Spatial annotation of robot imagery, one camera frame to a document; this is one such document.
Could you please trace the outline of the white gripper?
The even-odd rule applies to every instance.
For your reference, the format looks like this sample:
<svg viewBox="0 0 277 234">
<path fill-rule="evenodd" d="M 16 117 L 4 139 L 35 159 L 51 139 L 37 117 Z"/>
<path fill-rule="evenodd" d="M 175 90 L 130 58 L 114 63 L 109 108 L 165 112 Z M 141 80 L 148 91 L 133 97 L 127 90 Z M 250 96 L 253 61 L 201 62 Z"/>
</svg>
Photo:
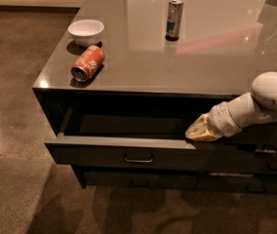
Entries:
<svg viewBox="0 0 277 234">
<path fill-rule="evenodd" d="M 222 102 L 195 120 L 185 136 L 193 141 L 210 142 L 221 137 L 232 137 L 241 131 L 230 114 L 228 103 Z"/>
</svg>

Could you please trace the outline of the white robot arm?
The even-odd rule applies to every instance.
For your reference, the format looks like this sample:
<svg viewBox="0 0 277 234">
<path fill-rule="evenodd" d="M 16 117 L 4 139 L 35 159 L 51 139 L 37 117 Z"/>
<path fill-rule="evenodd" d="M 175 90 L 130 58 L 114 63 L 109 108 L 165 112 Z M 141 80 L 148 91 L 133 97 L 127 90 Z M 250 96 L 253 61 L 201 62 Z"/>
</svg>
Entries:
<svg viewBox="0 0 277 234">
<path fill-rule="evenodd" d="M 277 122 L 277 72 L 260 74 L 251 90 L 231 101 L 214 105 L 185 132 L 194 141 L 232 137 L 251 125 Z"/>
</svg>

